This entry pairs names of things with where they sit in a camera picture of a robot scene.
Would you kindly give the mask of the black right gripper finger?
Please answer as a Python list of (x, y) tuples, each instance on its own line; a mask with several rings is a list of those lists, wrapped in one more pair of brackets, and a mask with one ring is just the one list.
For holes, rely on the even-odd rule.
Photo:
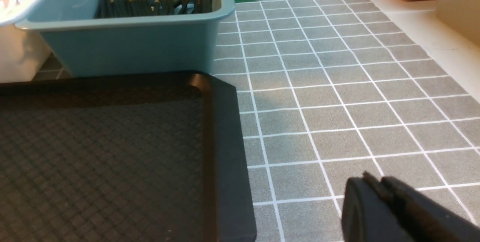
[(478, 226), (393, 176), (369, 172), (346, 181), (345, 242), (478, 242)]

